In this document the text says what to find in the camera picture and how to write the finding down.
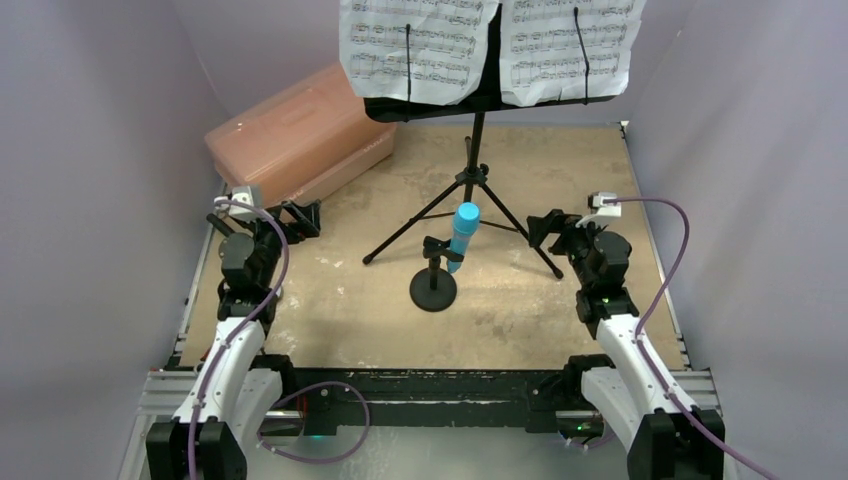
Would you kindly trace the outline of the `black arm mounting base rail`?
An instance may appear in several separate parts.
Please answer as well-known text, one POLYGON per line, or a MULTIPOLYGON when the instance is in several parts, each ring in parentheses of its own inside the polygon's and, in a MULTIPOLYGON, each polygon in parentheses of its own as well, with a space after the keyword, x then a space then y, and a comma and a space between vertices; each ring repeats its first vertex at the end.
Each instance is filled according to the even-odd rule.
POLYGON ((290 417, 307 436, 364 425, 518 428, 578 439, 607 431, 569 369, 289 368, 266 417, 290 417))

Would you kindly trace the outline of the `black microphone desk stand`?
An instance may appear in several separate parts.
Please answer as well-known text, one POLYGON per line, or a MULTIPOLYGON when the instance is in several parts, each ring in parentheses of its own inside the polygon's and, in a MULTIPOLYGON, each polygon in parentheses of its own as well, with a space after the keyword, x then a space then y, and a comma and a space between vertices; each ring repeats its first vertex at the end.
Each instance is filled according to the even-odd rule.
POLYGON ((449 240, 425 236, 422 257, 428 261, 428 266, 412 277, 409 287, 411 300, 423 311, 444 311, 455 301, 458 287, 452 274, 441 266, 441 260, 461 264, 464 255, 454 252, 449 240))

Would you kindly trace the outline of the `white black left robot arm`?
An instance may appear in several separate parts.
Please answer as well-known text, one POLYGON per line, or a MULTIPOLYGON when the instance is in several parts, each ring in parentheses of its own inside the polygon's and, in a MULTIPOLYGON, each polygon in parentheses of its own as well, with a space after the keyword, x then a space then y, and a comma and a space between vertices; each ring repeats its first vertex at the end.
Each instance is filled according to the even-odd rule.
POLYGON ((291 360, 265 353, 264 343, 282 296, 289 247, 319 236, 320 208, 319 201, 285 201, 261 209, 225 195, 207 215, 223 236, 215 335, 176 412, 148 430, 151 478, 246 478, 246 451, 257 443, 265 414, 297 399, 291 360))

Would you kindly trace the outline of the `black folding music stand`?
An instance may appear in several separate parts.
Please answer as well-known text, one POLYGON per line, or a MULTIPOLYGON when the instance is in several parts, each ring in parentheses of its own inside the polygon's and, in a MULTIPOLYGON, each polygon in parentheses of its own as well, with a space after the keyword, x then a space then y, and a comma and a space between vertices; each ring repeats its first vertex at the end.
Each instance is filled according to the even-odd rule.
POLYGON ((462 190, 466 198, 471 198, 475 189, 486 189, 488 180, 488 168, 481 163, 479 153, 482 142, 482 132, 485 116, 489 112, 504 110, 529 109, 544 106, 561 106, 592 103, 600 103, 615 97, 601 97, 592 99, 584 104, 577 101, 549 102, 534 107, 521 108, 506 104, 501 99, 499 58, 500 58, 500 26, 502 3, 489 24, 488 29, 488 51, 484 64, 483 76, 477 90, 472 92, 466 99, 455 105, 436 106, 407 101, 393 100, 387 98, 366 99, 364 102, 367 116, 380 123, 409 122, 428 118, 456 116, 470 114, 473 116, 472 134, 465 140, 466 165, 456 176, 453 188, 462 190))

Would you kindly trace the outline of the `sheet music page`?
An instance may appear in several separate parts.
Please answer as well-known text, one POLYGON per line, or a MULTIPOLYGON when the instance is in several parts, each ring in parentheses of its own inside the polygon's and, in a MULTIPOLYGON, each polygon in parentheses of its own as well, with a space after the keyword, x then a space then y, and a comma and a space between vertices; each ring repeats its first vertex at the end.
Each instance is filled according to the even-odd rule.
POLYGON ((528 108, 622 94, 645 6, 639 0, 504 1, 502 101, 528 108))
POLYGON ((345 0, 339 61, 355 95, 455 105, 477 90, 498 1, 345 0))

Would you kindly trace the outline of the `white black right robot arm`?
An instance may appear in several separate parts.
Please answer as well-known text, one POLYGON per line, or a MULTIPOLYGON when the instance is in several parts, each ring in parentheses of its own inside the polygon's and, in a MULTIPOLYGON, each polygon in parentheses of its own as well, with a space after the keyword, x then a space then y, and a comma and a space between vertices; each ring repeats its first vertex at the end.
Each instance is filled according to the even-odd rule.
POLYGON ((558 209, 527 219, 530 246, 556 235, 548 250, 568 259, 579 320, 610 361, 565 375, 563 397, 598 410, 627 452, 629 478, 721 479, 724 452, 710 439, 723 439, 723 420, 682 388, 640 326, 625 286, 632 246, 603 220, 558 209))

